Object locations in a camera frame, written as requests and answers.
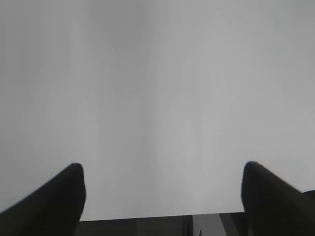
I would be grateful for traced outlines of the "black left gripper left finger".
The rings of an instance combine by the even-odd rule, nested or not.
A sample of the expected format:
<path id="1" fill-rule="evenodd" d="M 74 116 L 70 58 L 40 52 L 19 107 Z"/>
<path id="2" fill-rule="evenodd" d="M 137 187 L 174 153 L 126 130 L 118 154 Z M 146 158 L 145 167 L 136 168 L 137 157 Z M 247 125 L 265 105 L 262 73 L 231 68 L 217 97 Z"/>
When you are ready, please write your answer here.
<path id="1" fill-rule="evenodd" d="M 2 236 L 72 236 L 86 201 L 83 167 L 72 163 L 0 214 Z"/>

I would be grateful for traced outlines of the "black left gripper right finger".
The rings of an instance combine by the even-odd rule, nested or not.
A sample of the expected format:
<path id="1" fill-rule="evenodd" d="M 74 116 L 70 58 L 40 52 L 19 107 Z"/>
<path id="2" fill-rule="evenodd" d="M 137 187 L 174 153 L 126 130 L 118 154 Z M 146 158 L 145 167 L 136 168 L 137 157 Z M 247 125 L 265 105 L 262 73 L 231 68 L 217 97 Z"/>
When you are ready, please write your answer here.
<path id="1" fill-rule="evenodd" d="M 241 199 L 250 236 L 315 234 L 315 192 L 300 192 L 257 162 L 244 167 Z"/>

